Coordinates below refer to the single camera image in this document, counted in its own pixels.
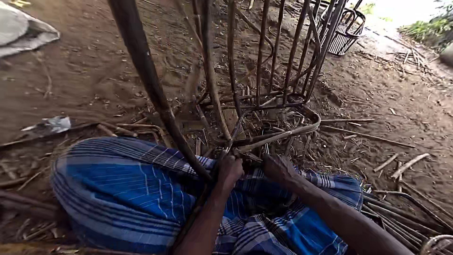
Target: sandy soil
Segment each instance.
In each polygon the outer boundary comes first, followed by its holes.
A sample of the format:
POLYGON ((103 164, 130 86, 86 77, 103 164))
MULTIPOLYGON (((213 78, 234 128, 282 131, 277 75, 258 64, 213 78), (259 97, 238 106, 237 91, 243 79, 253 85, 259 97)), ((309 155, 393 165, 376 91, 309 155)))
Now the sandy soil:
MULTIPOLYGON (((250 13, 243 10, 258 26, 261 4, 258 1, 250 13)), ((181 16, 167 1, 153 0, 149 4, 138 0, 138 7, 169 101, 173 105, 184 102, 192 93, 185 86, 186 79, 199 66, 188 30, 181 16)), ((225 6, 219 1, 216 1, 216 7, 218 11, 214 13, 216 18, 213 24, 216 49, 213 58, 221 91, 228 95, 227 14, 225 6)), ((48 99, 43 98, 47 77, 42 65, 30 52, 0 60, 3 91, 0 94, 0 141, 12 141, 20 135, 21 128, 55 115, 69 116, 74 124, 93 121, 130 123, 142 118, 142 112, 153 112, 105 1, 39 0, 25 11, 50 23, 62 33, 61 40, 40 49, 53 81, 53 94, 48 99)), ((275 12, 276 7, 271 7, 273 15, 270 15, 269 26, 275 25, 275 12)), ((291 30, 288 23, 279 49, 281 62, 288 59, 291 30)), ((238 24, 238 31, 235 59, 237 76, 241 78, 256 65, 259 37, 242 21, 238 24)), ((265 56, 268 53, 269 50, 265 49, 265 56)), ((265 67, 269 70, 270 62, 265 67)), ((281 81, 284 73, 282 65, 277 72, 281 81)), ((337 126, 414 144, 416 148, 397 147, 364 138, 342 141, 339 133, 320 131, 312 137, 309 150, 315 163, 306 163, 305 166, 330 172, 336 172, 335 169, 339 168, 372 183, 373 189, 394 190, 395 183, 388 177, 394 171, 395 162, 384 169, 380 178, 372 169, 396 152, 404 154, 399 158, 402 162, 428 152, 432 157, 407 170, 404 180, 453 211, 451 81, 414 72, 403 74, 389 65, 379 64, 353 52, 343 57, 328 55, 318 88, 333 88, 344 104, 338 106, 332 103, 323 90, 317 88, 308 104, 310 108, 323 119, 375 118, 374 123, 361 127, 349 124, 337 126)), ((268 77, 268 71, 265 71, 264 78, 268 77)), ((197 93, 202 86, 203 78, 197 93)), ((178 118, 184 126, 196 117, 180 114, 178 118)), ((54 202, 48 187, 49 169, 46 167, 69 144, 100 135, 99 131, 90 130, 14 148, 2 152, 2 161, 21 175, 43 171, 21 193, 54 202)), ((296 142, 296 149, 301 148, 305 139, 301 137, 301 141, 296 142)), ((7 179, 5 174, 0 175, 0 181, 7 179)), ((9 223, 10 227, 2 230, 3 241, 11 241, 16 229, 26 219, 26 216, 18 217, 9 223)))

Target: blue plaid lungi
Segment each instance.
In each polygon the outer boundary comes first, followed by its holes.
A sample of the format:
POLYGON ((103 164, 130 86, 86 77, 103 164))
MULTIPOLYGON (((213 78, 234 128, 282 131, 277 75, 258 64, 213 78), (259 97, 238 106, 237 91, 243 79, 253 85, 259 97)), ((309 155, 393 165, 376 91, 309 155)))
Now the blue plaid lungi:
MULTIPOLYGON (((207 170, 214 166, 215 160, 198 159, 207 170)), ((299 173, 361 208, 354 178, 299 173)), ((179 151, 125 137, 70 147, 54 163, 51 185, 85 245, 149 254, 168 250, 203 189, 179 151)), ((333 255, 346 248, 314 210, 256 169, 231 192, 213 254, 333 255)))

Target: green plant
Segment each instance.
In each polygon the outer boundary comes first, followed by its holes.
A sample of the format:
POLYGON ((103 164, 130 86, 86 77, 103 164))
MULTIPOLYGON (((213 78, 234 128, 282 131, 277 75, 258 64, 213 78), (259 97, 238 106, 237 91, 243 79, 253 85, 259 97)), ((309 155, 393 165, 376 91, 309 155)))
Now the green plant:
POLYGON ((374 13, 374 7, 376 6, 375 3, 368 3, 365 4, 364 6, 359 7, 359 11, 361 11, 364 15, 367 14, 373 14, 374 13))
POLYGON ((453 0, 435 0, 442 12, 428 22, 417 21, 399 31, 436 51, 442 51, 453 40, 453 0))
POLYGON ((386 22, 392 22, 393 19, 391 17, 379 17, 381 20, 385 20, 386 22))
POLYGON ((403 26, 399 30, 402 34, 412 37, 417 42, 430 45, 452 28, 452 21, 441 18, 429 22, 417 21, 411 25, 403 26))

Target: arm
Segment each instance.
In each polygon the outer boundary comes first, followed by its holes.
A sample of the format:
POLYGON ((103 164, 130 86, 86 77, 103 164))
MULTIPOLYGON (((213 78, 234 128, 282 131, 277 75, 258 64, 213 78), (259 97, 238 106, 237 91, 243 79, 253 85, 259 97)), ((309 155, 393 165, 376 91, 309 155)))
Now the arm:
POLYGON ((267 177, 297 194, 358 254, 413 254, 372 220, 297 174, 287 157, 267 156, 264 164, 267 177))
POLYGON ((242 160, 225 157, 220 162, 219 178, 211 196, 206 201, 200 214, 178 245, 173 255, 210 255, 214 249, 225 203, 230 197, 235 182, 244 174, 242 160))

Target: person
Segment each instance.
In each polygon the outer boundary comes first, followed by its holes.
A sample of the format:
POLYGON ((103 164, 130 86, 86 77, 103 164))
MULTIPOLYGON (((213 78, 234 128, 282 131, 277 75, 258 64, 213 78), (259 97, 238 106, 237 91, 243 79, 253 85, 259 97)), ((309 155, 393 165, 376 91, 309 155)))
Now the person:
MULTIPOLYGON (((211 254, 225 203, 235 182, 244 174, 242 160, 226 157, 220 163, 219 177, 211 196, 174 255, 211 254)), ((287 157, 266 155, 264 174, 299 196, 327 225, 358 254, 412 255, 393 236, 335 197, 319 189, 294 171, 287 157)))
MULTIPOLYGON (((212 171, 216 160, 198 157, 212 171)), ((411 254, 363 216, 360 183, 321 175, 265 155, 219 162, 218 180, 173 253, 343 255, 411 254)), ((82 245, 167 254, 205 186, 183 154, 129 137, 78 142, 52 166, 56 198, 82 245)))

